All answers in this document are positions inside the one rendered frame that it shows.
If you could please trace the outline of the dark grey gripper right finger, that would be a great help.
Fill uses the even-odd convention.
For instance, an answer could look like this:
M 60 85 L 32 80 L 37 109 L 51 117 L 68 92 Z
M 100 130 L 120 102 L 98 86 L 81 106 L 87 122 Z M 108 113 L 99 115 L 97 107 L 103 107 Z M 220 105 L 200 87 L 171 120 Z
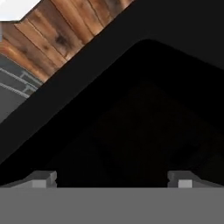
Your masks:
M 168 171 L 169 179 L 167 186 L 176 188 L 222 188 L 222 185 L 215 184 L 199 178 L 191 171 Z

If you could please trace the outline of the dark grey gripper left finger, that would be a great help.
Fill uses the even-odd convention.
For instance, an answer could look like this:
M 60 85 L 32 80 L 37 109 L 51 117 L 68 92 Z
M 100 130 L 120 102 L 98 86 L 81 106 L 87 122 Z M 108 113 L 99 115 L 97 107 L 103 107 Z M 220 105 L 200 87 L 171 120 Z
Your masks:
M 34 171 L 26 178 L 3 185 L 3 188 L 55 188 L 56 171 Z

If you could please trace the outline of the black microwave door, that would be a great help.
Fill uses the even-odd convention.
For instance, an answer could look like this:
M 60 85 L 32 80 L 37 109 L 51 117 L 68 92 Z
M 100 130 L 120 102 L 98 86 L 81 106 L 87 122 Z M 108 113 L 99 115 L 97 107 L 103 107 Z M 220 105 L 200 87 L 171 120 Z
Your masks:
M 0 122 L 0 186 L 224 185 L 224 0 L 134 0 Z

